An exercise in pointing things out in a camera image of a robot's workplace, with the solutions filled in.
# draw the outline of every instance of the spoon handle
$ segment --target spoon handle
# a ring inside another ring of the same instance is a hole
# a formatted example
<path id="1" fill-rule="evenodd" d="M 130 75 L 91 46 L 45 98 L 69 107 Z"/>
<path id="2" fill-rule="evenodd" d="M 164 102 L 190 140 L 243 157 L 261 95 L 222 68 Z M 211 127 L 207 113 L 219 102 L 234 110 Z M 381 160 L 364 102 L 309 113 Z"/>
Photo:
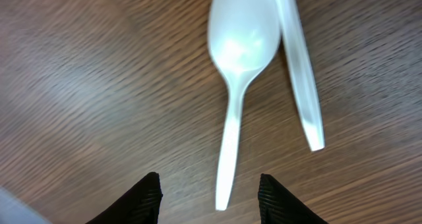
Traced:
<path id="1" fill-rule="evenodd" d="M 276 0 L 291 85 L 311 151 L 324 147 L 324 131 L 317 87 L 295 0 Z"/>
<path id="2" fill-rule="evenodd" d="M 216 210 L 224 211 L 229 204 L 235 177 L 237 151 L 242 120 L 244 92 L 229 89 L 226 123 L 224 125 L 222 147 L 218 160 Z"/>

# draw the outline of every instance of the wooden table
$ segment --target wooden table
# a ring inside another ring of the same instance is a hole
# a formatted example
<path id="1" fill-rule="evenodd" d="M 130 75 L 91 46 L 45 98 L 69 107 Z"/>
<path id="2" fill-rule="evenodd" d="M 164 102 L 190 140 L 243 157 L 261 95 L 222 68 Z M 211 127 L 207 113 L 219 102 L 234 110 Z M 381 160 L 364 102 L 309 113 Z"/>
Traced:
<path id="1" fill-rule="evenodd" d="M 261 173 L 330 223 L 422 222 L 422 0 L 297 0 L 326 148 L 311 153 L 280 54 L 246 98 L 229 208 L 211 0 L 0 0 L 0 185 L 84 223 L 149 171 L 160 223 L 260 223 Z"/>

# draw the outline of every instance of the brown wooden surface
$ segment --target brown wooden surface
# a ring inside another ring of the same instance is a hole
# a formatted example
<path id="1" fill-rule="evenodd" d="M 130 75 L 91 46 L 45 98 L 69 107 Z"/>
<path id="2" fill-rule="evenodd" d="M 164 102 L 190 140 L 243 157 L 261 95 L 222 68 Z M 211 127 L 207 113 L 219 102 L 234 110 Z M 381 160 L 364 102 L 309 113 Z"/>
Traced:
<path id="1" fill-rule="evenodd" d="M 326 149 L 309 151 L 277 55 L 245 98 L 225 212 L 210 2 L 0 0 L 0 185 L 84 223 L 156 171 L 160 223 L 259 223 L 269 173 L 330 223 L 422 223 L 422 0 L 297 0 Z"/>

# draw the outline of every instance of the white utensil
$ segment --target white utensil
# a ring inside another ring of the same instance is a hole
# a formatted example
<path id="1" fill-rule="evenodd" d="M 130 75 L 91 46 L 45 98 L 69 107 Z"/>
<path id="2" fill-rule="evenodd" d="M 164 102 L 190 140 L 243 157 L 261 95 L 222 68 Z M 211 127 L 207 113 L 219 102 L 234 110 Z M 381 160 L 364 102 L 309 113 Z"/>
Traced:
<path id="1" fill-rule="evenodd" d="M 217 171 L 216 209 L 227 208 L 236 168 L 243 97 L 280 43 L 275 0 L 213 0 L 208 49 L 229 94 Z"/>
<path id="2" fill-rule="evenodd" d="M 276 0 L 291 85 L 311 151 L 324 148 L 324 129 L 311 60 L 295 0 Z"/>

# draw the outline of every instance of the black object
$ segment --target black object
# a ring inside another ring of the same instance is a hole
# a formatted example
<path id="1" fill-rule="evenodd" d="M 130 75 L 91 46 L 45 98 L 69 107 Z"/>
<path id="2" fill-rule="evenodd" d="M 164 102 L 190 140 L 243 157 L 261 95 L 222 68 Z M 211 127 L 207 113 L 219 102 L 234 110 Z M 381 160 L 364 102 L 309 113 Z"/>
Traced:
<path id="1" fill-rule="evenodd" d="M 258 201 L 262 224 L 327 224 L 271 175 L 261 175 Z"/>
<path id="2" fill-rule="evenodd" d="M 157 224 L 162 197 L 160 176 L 151 172 L 87 224 Z"/>

